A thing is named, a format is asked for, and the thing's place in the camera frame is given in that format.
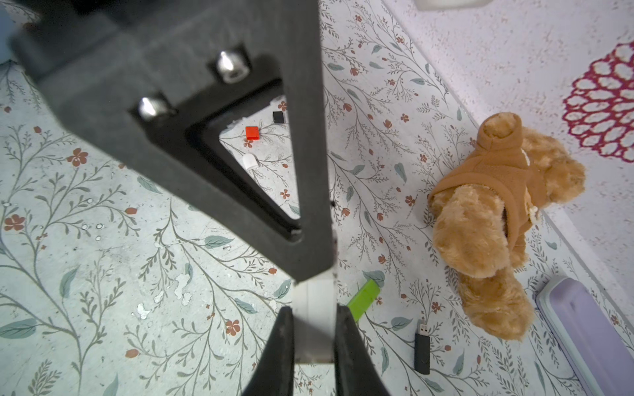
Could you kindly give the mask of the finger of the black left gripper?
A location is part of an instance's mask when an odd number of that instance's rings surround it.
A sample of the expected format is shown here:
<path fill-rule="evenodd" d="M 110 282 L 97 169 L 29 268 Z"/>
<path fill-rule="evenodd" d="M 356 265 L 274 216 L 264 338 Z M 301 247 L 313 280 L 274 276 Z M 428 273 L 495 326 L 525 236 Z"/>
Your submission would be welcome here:
<path fill-rule="evenodd" d="M 27 1 L 10 46 L 66 130 L 215 218 L 296 281 L 335 260 L 316 1 Z M 284 96 L 300 216 L 220 141 Z"/>

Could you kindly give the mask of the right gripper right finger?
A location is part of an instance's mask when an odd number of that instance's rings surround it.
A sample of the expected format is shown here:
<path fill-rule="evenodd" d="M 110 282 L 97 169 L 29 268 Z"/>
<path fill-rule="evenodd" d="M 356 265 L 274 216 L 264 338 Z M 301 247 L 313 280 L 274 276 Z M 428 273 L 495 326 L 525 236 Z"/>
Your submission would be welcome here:
<path fill-rule="evenodd" d="M 352 312 L 337 306 L 335 324 L 335 389 L 338 396 L 388 396 L 363 344 Z"/>

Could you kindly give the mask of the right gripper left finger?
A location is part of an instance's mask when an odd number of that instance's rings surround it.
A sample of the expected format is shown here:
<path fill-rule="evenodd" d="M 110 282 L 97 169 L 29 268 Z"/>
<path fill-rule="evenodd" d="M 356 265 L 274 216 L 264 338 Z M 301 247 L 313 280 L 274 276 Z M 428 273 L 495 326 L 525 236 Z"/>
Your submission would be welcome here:
<path fill-rule="evenodd" d="M 293 395 L 295 328 L 292 309 L 277 315 L 259 363 L 242 396 Z"/>

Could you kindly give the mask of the green usb drive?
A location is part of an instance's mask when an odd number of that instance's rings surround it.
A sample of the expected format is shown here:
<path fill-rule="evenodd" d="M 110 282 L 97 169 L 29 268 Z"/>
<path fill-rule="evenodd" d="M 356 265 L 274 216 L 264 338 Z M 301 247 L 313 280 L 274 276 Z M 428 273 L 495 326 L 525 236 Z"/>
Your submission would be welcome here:
<path fill-rule="evenodd" d="M 357 323 L 360 318 L 370 309 L 381 293 L 381 287 L 372 279 L 368 280 L 363 287 L 351 298 L 347 307 Z"/>

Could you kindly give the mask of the white usb drive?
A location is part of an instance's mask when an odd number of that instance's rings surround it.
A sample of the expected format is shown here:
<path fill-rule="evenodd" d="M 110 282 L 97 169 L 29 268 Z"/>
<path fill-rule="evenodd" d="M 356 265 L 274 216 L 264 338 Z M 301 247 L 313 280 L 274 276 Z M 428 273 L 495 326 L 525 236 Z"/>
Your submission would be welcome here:
<path fill-rule="evenodd" d="M 336 272 L 330 269 L 297 283 L 292 291 L 295 363 L 330 364 L 335 359 Z"/>

